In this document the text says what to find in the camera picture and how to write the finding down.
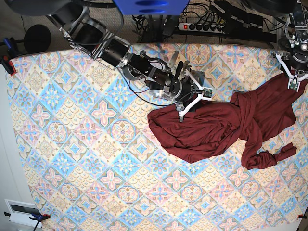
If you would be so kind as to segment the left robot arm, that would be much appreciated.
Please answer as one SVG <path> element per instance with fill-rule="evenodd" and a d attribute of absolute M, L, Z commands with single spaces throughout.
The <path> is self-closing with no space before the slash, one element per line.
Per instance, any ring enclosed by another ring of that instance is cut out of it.
<path fill-rule="evenodd" d="M 308 78 L 308 10 L 300 0 L 243 0 L 248 8 L 281 21 L 285 37 L 278 40 L 286 51 L 276 59 L 289 77 L 288 88 L 296 90 Z"/>

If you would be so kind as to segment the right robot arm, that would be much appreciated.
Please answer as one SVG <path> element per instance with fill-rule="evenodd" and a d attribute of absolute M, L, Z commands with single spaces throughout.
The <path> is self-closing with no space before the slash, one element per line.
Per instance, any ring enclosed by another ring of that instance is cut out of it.
<path fill-rule="evenodd" d="M 130 52 L 131 44 L 110 32 L 104 24 L 90 17 L 89 8 L 116 8 L 114 3 L 86 0 L 7 0 L 11 10 L 26 16 L 46 16 L 58 27 L 72 48 L 95 61 L 104 61 L 118 69 L 124 80 L 142 80 L 154 98 L 176 106 L 180 122 L 196 109 L 201 100 L 210 100 L 212 90 L 203 87 L 183 62 L 173 73 L 160 58 L 151 58 L 145 51 Z"/>

